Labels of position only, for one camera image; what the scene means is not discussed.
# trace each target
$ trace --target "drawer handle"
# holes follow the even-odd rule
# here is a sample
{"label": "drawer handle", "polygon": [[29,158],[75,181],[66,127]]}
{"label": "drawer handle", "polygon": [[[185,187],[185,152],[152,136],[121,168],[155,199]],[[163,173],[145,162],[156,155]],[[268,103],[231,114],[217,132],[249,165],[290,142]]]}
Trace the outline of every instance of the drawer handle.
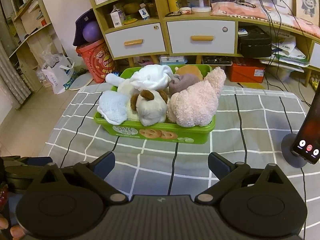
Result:
{"label": "drawer handle", "polygon": [[213,41],[213,36],[191,36],[193,41]]}
{"label": "drawer handle", "polygon": [[132,46],[132,45],[139,45],[143,43],[143,39],[141,40],[134,40],[134,41],[126,41],[124,43],[125,46]]}

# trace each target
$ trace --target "green bin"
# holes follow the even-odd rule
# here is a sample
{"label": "green bin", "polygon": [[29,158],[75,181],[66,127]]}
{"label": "green bin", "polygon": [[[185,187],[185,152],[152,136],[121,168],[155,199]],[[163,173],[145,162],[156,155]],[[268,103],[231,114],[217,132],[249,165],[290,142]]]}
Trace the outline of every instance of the green bin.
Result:
{"label": "green bin", "polygon": [[[170,65],[170,68],[175,72],[175,67],[182,67],[183,65]],[[212,68],[208,65],[195,65],[201,71],[203,77],[209,73]],[[134,67],[126,69],[122,74],[122,78],[130,78],[134,72],[139,71],[141,67]],[[117,87],[112,87],[113,91],[117,91]],[[130,137],[137,139],[147,139],[165,142],[180,142],[192,144],[204,144],[209,138],[210,132],[214,129],[216,124],[216,117],[212,118],[212,122],[204,127],[181,127],[173,123],[156,123],[152,126],[143,126],[140,122],[125,121],[121,125],[112,125],[108,123],[100,113],[96,113],[93,117],[97,124],[102,125],[110,135]]]}

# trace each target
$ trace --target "bag handle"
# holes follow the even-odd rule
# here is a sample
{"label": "bag handle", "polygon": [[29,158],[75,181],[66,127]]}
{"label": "bag handle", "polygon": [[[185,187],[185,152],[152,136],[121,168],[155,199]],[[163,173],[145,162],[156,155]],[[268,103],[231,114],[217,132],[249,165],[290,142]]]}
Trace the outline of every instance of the bag handle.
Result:
{"label": "bag handle", "polygon": [[70,57],[66,57],[66,58],[68,58],[68,59],[70,59],[71,61],[73,61],[73,64],[72,64],[72,66],[71,67],[66,67],[66,66],[59,66],[59,68],[62,68],[62,69],[65,69],[65,70],[70,70],[70,69],[72,69],[74,66],[75,66],[75,61],[72,59],[72,58],[70,58]]}

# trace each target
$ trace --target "pink plush toy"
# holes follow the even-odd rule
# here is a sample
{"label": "pink plush toy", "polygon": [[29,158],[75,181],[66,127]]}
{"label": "pink plush toy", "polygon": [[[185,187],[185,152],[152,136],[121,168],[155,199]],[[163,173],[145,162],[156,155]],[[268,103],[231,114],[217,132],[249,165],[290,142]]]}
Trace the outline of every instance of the pink plush toy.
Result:
{"label": "pink plush toy", "polygon": [[210,124],[226,78],[224,71],[217,67],[204,80],[175,93],[167,105],[169,120],[182,127]]}

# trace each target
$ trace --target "fan base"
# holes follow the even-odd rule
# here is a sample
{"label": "fan base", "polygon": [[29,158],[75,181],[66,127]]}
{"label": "fan base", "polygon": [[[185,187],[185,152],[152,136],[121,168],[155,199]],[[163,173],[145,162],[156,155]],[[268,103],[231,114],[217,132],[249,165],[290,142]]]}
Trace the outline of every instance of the fan base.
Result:
{"label": "fan base", "polygon": [[205,7],[192,7],[193,12],[211,12],[211,7],[205,6]]}

